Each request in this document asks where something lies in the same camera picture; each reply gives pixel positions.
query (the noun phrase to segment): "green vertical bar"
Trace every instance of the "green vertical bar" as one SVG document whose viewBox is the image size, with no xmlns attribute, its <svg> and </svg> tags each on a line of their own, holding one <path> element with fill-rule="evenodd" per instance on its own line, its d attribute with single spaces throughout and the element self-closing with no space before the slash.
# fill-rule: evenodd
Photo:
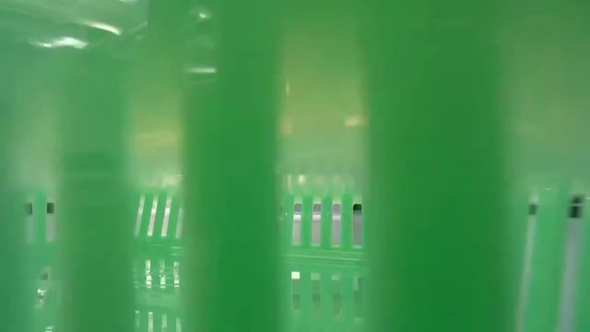
<svg viewBox="0 0 590 332">
<path fill-rule="evenodd" d="M 334 292 L 329 268 L 322 268 L 320 275 L 320 299 L 322 301 L 323 329 L 330 330 L 334 324 Z"/>
<path fill-rule="evenodd" d="M 368 278 L 367 273 L 363 271 L 361 274 L 363 278 L 363 290 L 362 290 L 362 318 L 363 318 L 363 326 L 367 325 L 367 317 L 369 317 L 369 290 L 367 288 Z"/>
<path fill-rule="evenodd" d="M 45 237 L 47 227 L 47 195 L 38 193 L 33 198 L 33 244 L 32 257 L 35 262 L 35 273 L 41 274 L 47 265 L 55 263 L 49 255 L 48 243 Z"/>
<path fill-rule="evenodd" d="M 296 318 L 293 314 L 293 289 L 291 280 L 292 270 L 292 266 L 284 265 L 283 271 L 280 274 L 280 287 L 285 291 L 281 293 L 282 301 L 279 303 L 279 305 L 282 309 L 282 314 L 286 317 L 285 321 L 289 327 L 289 329 L 285 328 L 287 331 L 291 331 L 293 329 L 296 321 Z"/>
<path fill-rule="evenodd" d="M 62 332 L 133 328 L 132 202 L 126 177 L 128 63 L 62 50 L 58 154 Z"/>
<path fill-rule="evenodd" d="M 149 257 L 149 277 L 151 279 L 151 293 L 157 294 L 159 292 L 159 256 L 157 252 L 150 251 Z"/>
<path fill-rule="evenodd" d="M 361 245 L 360 245 L 360 250 L 362 252 L 366 252 L 365 251 L 365 247 L 367 245 L 367 232 L 369 227 L 371 227 L 371 222 L 367 222 L 367 207 L 364 203 L 362 203 L 362 211 L 361 211 L 361 217 L 362 217 L 362 222 L 360 224 L 360 231 L 361 231 L 361 235 L 360 235 L 360 241 L 361 241 Z"/>
<path fill-rule="evenodd" d="M 342 240 L 340 242 L 340 248 L 344 250 L 352 249 L 352 201 L 353 195 L 347 191 L 342 195 Z"/>
<path fill-rule="evenodd" d="M 156 244 L 162 244 L 162 225 L 164 223 L 164 211 L 166 210 L 168 197 L 169 195 L 165 191 L 158 192 L 158 208 L 156 209 L 156 219 L 154 220 L 154 229 L 151 236 L 151 241 Z"/>
<path fill-rule="evenodd" d="M 133 285 L 136 289 L 144 288 L 144 265 L 139 255 L 135 255 L 133 259 Z"/>
<path fill-rule="evenodd" d="M 292 194 L 284 195 L 283 203 L 283 240 L 286 248 L 293 245 L 293 206 L 295 205 L 295 197 Z"/>
<path fill-rule="evenodd" d="M 168 220 L 168 229 L 166 231 L 166 237 L 164 242 L 167 246 L 175 245 L 176 242 L 176 227 L 178 227 L 178 215 L 180 209 L 180 195 L 176 194 L 172 196 L 172 204 L 170 208 L 170 216 Z"/>
<path fill-rule="evenodd" d="M 309 267 L 301 269 L 301 317 L 300 317 L 300 331 L 309 331 L 313 326 L 312 318 L 312 274 Z"/>
<path fill-rule="evenodd" d="M 362 2 L 371 332 L 513 329 L 502 4 Z"/>
<path fill-rule="evenodd" d="M 176 313 L 173 310 L 166 311 L 166 331 L 176 332 Z"/>
<path fill-rule="evenodd" d="M 525 331 L 525 309 L 530 292 L 531 267 L 537 236 L 537 194 L 531 188 L 516 182 L 510 201 L 509 248 L 513 259 L 509 265 L 514 283 L 509 285 L 516 307 L 515 330 Z"/>
<path fill-rule="evenodd" d="M 136 229 L 137 219 L 139 218 L 139 214 L 143 213 L 143 208 L 141 206 L 143 193 L 140 190 L 138 190 L 137 188 L 134 188 L 129 197 L 130 197 L 131 206 L 133 208 L 133 218 L 130 219 L 129 222 L 133 225 L 134 241 L 136 242 L 137 241 L 136 237 L 139 235 L 139 230 Z"/>
<path fill-rule="evenodd" d="M 324 196 L 322 198 L 322 248 L 332 248 L 332 196 Z M 326 283 L 324 278 L 329 278 L 322 275 L 323 284 Z"/>
<path fill-rule="evenodd" d="M 164 261 L 166 264 L 166 292 L 174 293 L 174 257 L 168 255 Z"/>
<path fill-rule="evenodd" d="M 342 287 L 342 318 L 346 329 L 351 329 L 354 324 L 354 278 L 349 271 L 340 277 Z"/>
<path fill-rule="evenodd" d="M 301 199 L 301 246 L 312 246 L 313 196 L 304 195 Z"/>
<path fill-rule="evenodd" d="M 33 287 L 27 273 L 25 199 L 18 192 L 17 128 L 20 70 L 29 65 L 28 45 L 17 45 L 0 37 L 0 330 L 28 331 L 31 327 Z"/>
<path fill-rule="evenodd" d="M 568 194 L 567 187 L 562 184 L 548 187 L 539 195 L 525 331 L 549 332 L 558 326 L 568 230 Z"/>
<path fill-rule="evenodd" d="M 161 311 L 161 309 L 154 308 L 153 314 L 154 314 L 153 332 L 163 332 L 162 331 L 162 311 Z"/>
<path fill-rule="evenodd" d="M 578 293 L 575 302 L 575 322 L 573 332 L 590 331 L 590 315 L 587 309 L 590 307 L 590 213 L 589 206 L 584 204 L 583 212 L 583 241 L 580 256 L 580 269 L 578 276 Z"/>
<path fill-rule="evenodd" d="M 139 326 L 136 329 L 137 332 L 148 332 L 148 309 L 142 307 L 139 312 Z"/>
<path fill-rule="evenodd" d="M 187 73 L 183 101 L 183 243 L 192 257 L 183 276 L 190 313 L 183 331 L 276 332 L 283 327 L 275 176 L 282 90 L 277 2 L 208 5 L 215 57 L 203 64 L 200 52 L 189 53 L 187 65 L 212 65 L 215 74 Z"/>
<path fill-rule="evenodd" d="M 292 331 L 303 331 L 305 330 L 305 320 L 301 313 L 302 308 L 302 280 L 301 280 L 301 266 L 299 264 L 289 265 L 292 273 L 289 276 L 289 311 L 290 311 L 290 324 Z"/>
<path fill-rule="evenodd" d="M 25 196 L 26 206 L 24 209 L 24 232 L 25 232 L 25 245 L 28 247 L 26 252 L 26 262 L 31 275 L 41 273 L 41 260 L 35 255 L 37 251 L 36 243 L 34 242 L 34 227 L 35 227 L 35 201 L 37 200 L 36 195 L 28 194 Z"/>
<path fill-rule="evenodd" d="M 144 209 L 141 213 L 141 223 L 139 225 L 139 243 L 145 244 L 148 241 L 148 229 L 149 220 L 151 219 L 151 209 L 154 205 L 154 198 L 156 195 L 153 193 L 146 193 L 144 195 Z"/>
</svg>

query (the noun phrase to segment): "green plastic bar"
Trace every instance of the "green plastic bar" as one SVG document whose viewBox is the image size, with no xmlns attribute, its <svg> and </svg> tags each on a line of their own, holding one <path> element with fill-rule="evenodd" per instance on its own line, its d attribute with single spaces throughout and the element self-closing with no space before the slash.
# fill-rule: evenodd
<svg viewBox="0 0 590 332">
<path fill-rule="evenodd" d="M 46 265 L 54 263 L 54 257 L 50 254 L 50 246 L 45 234 L 47 226 L 47 196 L 36 193 L 32 199 L 33 204 L 33 242 L 31 252 L 35 259 L 35 276 L 40 276 Z"/>
<path fill-rule="evenodd" d="M 294 311 L 293 311 L 293 281 L 291 279 L 291 272 L 292 272 L 292 266 L 289 266 L 289 268 L 287 268 L 287 265 L 284 265 L 283 271 L 281 271 L 280 274 L 280 287 L 283 290 L 281 293 L 281 301 L 280 301 L 280 305 L 281 305 L 281 309 L 282 309 L 282 314 L 284 315 L 284 317 L 286 317 L 285 321 L 287 322 L 287 326 L 291 326 L 294 327 L 295 323 L 297 322 L 297 317 L 295 317 Z"/>
<path fill-rule="evenodd" d="M 570 193 L 570 205 L 567 208 L 566 240 L 562 258 L 562 277 L 560 283 L 559 318 L 560 331 L 574 331 L 576 322 L 576 304 L 580 294 L 580 271 L 584 254 L 584 219 L 585 197 L 579 196 L 580 186 L 573 185 Z"/>
<path fill-rule="evenodd" d="M 305 319 L 301 313 L 303 306 L 303 285 L 301 280 L 301 266 L 298 264 L 289 265 L 292 269 L 292 273 L 289 275 L 289 326 L 292 331 L 304 331 L 306 330 Z"/>
<path fill-rule="evenodd" d="M 29 331 L 34 289 L 29 283 L 29 256 L 26 246 L 25 199 L 18 193 L 15 170 L 17 160 L 19 76 L 30 55 L 28 46 L 15 45 L 0 38 L 0 330 Z"/>
<path fill-rule="evenodd" d="M 215 3 L 214 74 L 186 74 L 183 331 L 276 332 L 278 3 Z"/>
<path fill-rule="evenodd" d="M 342 230 L 340 248 L 344 250 L 352 249 L 352 202 L 353 194 L 349 191 L 346 191 L 342 195 L 342 220 L 340 221 L 340 230 Z"/>
<path fill-rule="evenodd" d="M 149 331 L 148 329 L 148 309 L 141 308 L 139 313 L 139 326 L 137 327 L 137 331 Z"/>
<path fill-rule="evenodd" d="M 295 197 L 292 194 L 285 194 L 283 202 L 281 241 L 284 248 L 290 248 L 293 245 L 293 206 L 295 205 Z"/>
<path fill-rule="evenodd" d="M 371 332 L 513 330 L 501 3 L 362 2 Z"/>
<path fill-rule="evenodd" d="M 138 190 L 137 188 L 134 188 L 130 194 L 130 199 L 131 199 L 131 205 L 133 207 L 133 218 L 130 220 L 133 223 L 133 234 L 134 234 L 134 238 L 135 241 L 137 241 L 137 236 L 139 235 L 139 229 L 137 228 L 138 224 L 137 224 L 137 219 L 139 218 L 139 216 L 141 214 L 143 214 L 143 206 L 142 204 L 145 204 L 144 201 L 144 197 L 143 197 L 143 193 Z"/>
<path fill-rule="evenodd" d="M 144 208 L 141 212 L 141 223 L 139 225 L 139 242 L 148 242 L 149 220 L 151 219 L 151 212 L 154 206 L 154 199 L 156 195 L 153 193 L 146 193 L 144 196 Z"/>
<path fill-rule="evenodd" d="M 342 287 L 342 318 L 346 328 L 354 325 L 354 278 L 346 271 L 340 275 L 340 287 Z"/>
<path fill-rule="evenodd" d="M 312 246 L 313 196 L 304 195 L 301 199 L 301 246 Z"/>
<path fill-rule="evenodd" d="M 180 239 L 176 239 L 176 228 L 178 227 L 178 216 L 180 212 L 181 197 L 178 194 L 172 196 L 170 216 L 168 220 L 168 229 L 166 230 L 165 243 L 168 246 L 177 244 Z"/>
<path fill-rule="evenodd" d="M 309 266 L 301 269 L 300 331 L 309 331 L 312 326 L 312 273 Z"/>
<path fill-rule="evenodd" d="M 535 245 L 537 243 L 537 194 L 531 196 L 530 188 L 515 187 L 511 199 L 511 237 L 513 259 L 509 268 L 515 283 L 509 285 L 517 302 L 515 330 L 525 331 L 525 309 L 530 294 L 530 280 Z"/>
<path fill-rule="evenodd" d="M 590 307 L 590 213 L 588 204 L 584 202 L 583 234 L 584 242 L 581 254 L 581 263 L 578 277 L 578 294 L 575 305 L 575 328 L 573 332 L 590 331 L 590 315 L 587 308 Z"/>
<path fill-rule="evenodd" d="M 332 196 L 324 196 L 324 198 L 322 198 L 322 249 L 332 248 L 332 203 Z M 324 281 L 326 276 L 322 276 L 322 278 L 323 284 L 326 283 L 326 281 Z"/>
<path fill-rule="evenodd" d="M 133 329 L 132 237 L 136 209 L 126 177 L 128 64 L 96 51 L 55 54 L 62 332 Z"/>
<path fill-rule="evenodd" d="M 162 311 L 159 308 L 154 308 L 153 312 L 153 329 L 154 332 L 162 332 Z"/>
<path fill-rule="evenodd" d="M 156 218 L 154 219 L 154 228 L 151 235 L 151 241 L 154 244 L 162 244 L 162 226 L 164 224 L 164 212 L 168 203 L 168 197 L 169 195 L 165 191 L 158 192 L 158 208 L 156 209 Z"/>
<path fill-rule="evenodd" d="M 177 332 L 176 330 L 176 318 L 178 317 L 177 312 L 168 311 L 166 313 L 166 327 L 169 332 Z"/>
<path fill-rule="evenodd" d="M 174 257 L 167 255 L 164 258 L 164 264 L 166 267 L 165 276 L 166 276 L 166 286 L 165 291 L 168 293 L 174 293 Z"/>
<path fill-rule="evenodd" d="M 531 262 L 524 331 L 555 331 L 559 322 L 568 230 L 567 186 L 557 184 L 539 194 L 537 233 Z"/>
<path fill-rule="evenodd" d="M 329 330 L 334 324 L 334 286 L 329 268 L 320 269 L 320 302 L 322 305 L 323 327 Z"/>
<path fill-rule="evenodd" d="M 159 259 L 158 255 L 154 255 L 150 253 L 146 259 L 146 270 L 147 274 L 150 278 L 150 283 L 148 284 L 148 288 L 154 293 L 157 294 L 159 291 Z"/>
</svg>

